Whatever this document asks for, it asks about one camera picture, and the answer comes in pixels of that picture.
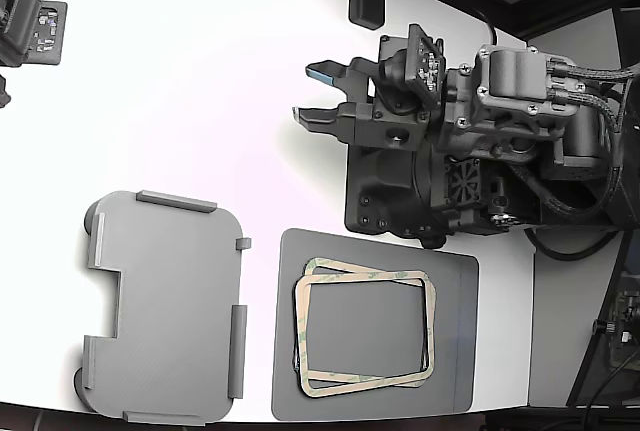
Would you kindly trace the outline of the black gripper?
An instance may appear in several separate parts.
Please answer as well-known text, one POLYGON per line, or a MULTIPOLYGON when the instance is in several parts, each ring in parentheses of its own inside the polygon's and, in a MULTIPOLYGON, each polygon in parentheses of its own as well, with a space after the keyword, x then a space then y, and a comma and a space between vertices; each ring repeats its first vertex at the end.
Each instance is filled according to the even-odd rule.
POLYGON ((340 90, 348 102, 332 109, 293 107, 293 117, 307 131, 344 144, 415 151, 431 118, 441 112, 445 70, 443 57, 355 58, 351 66, 311 63, 306 75, 340 90), (376 89, 371 103, 369 80, 376 89))

